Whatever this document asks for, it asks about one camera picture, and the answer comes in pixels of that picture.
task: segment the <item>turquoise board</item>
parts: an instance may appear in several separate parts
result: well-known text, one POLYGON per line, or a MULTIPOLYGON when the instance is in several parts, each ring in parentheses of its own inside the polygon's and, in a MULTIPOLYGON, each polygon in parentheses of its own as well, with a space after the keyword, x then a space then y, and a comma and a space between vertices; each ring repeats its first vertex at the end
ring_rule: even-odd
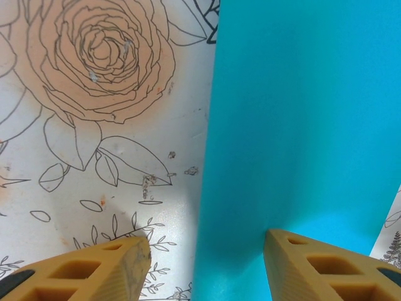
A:
POLYGON ((369 254, 401 181, 400 12, 222 2, 194 301, 269 300, 268 228, 369 254))

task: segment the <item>square hole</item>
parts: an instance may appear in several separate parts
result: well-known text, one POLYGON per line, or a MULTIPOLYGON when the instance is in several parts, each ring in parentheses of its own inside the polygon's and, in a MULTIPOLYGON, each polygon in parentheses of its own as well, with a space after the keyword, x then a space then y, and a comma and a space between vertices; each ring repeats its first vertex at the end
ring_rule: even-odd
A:
POLYGON ((119 248, 121 248, 121 246, 122 246, 122 245, 107 246, 106 248, 103 248, 102 250, 114 251, 114 250, 118 250, 119 248))
POLYGON ((20 301, 67 301, 76 291, 76 288, 36 288, 20 301))
POLYGON ((344 301, 397 301, 374 285, 347 283, 331 285, 331 287, 344 301))
POLYGON ((309 263, 319 274, 329 275, 359 275, 361 272, 350 262, 339 256, 311 255, 307 257, 309 263))
POLYGON ((287 237, 287 240, 289 243, 292 243, 293 245, 307 245, 308 243, 302 240, 299 240, 297 238, 292 238, 292 237, 287 237))
POLYGON ((99 261, 74 260, 59 267, 50 278, 86 279, 100 266, 99 261))

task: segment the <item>orange paint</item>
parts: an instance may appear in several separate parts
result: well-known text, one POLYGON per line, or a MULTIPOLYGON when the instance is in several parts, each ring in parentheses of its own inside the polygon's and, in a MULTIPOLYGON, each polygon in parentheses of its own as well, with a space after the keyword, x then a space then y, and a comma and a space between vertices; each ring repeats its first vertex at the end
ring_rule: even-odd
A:
POLYGON ((70 245, 70 244, 68 243, 68 241, 67 241, 64 237, 61 237, 60 240, 61 240, 61 243, 62 243, 63 245, 65 245, 65 246, 69 246, 69 245, 70 245))
POLYGON ((100 198, 100 204, 102 206, 106 205, 106 196, 103 194, 102 197, 100 198))

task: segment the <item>dirt speck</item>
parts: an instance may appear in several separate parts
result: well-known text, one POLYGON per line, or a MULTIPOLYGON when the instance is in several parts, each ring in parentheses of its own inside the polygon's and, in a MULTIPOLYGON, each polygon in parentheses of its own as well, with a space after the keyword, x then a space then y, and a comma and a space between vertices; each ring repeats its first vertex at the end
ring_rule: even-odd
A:
POLYGON ((169 87, 169 91, 167 92, 168 95, 171 94, 171 91, 173 90, 173 88, 174 88, 174 82, 171 82, 170 87, 169 87))
POLYGON ((147 174, 142 179, 142 198, 146 200, 148 198, 148 187, 156 184, 157 178, 153 174, 147 174))
POLYGON ((175 152, 169 152, 169 159, 174 159, 176 155, 175 152))
POLYGON ((196 166, 192 166, 191 168, 188 168, 186 171, 184 171, 184 174, 188 174, 190 176, 195 176, 198 174, 199 168, 196 166))
POLYGON ((102 197, 100 198, 100 204, 102 207, 106 205, 106 196, 104 194, 102 194, 102 197))
POLYGON ((70 243, 64 237, 61 237, 60 240, 61 240, 61 243, 63 245, 65 245, 65 246, 69 246, 70 245, 70 243))

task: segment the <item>rose drawing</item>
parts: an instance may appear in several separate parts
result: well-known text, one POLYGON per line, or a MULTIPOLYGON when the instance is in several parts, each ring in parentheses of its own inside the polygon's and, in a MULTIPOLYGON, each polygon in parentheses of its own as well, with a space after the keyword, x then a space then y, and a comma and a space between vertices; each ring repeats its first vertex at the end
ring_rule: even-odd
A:
POLYGON ((175 60, 161 0, 24 2, 38 9, 12 25, 14 70, 65 122, 124 123, 162 96, 175 60))
MULTIPOLYGON (((71 168, 85 171, 92 159, 99 178, 112 186, 171 185, 169 171, 151 150, 118 133, 104 137, 102 127, 124 124, 166 90, 170 94, 175 47, 208 40, 199 21, 202 11, 198 3, 191 5, 186 0, 0 1, 1 149, 46 116, 44 139, 60 161, 39 177, 44 190, 57 189, 71 168)), ((217 9, 216 0, 207 5, 208 14, 217 9)))

